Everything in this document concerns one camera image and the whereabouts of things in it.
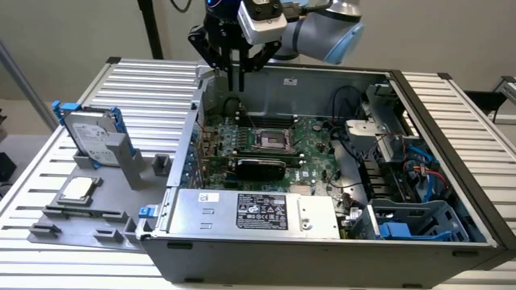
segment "capacitor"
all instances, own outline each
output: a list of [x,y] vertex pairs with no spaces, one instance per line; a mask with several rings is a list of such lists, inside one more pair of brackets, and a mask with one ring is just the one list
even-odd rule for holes
[[319,124],[315,124],[315,125],[313,126],[313,130],[314,130],[315,132],[321,132],[321,131],[323,130],[323,126],[319,125]]

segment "warning label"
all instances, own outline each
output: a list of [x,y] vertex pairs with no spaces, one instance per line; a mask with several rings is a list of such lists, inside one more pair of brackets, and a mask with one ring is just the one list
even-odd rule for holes
[[237,226],[255,230],[289,230],[285,195],[239,194]]

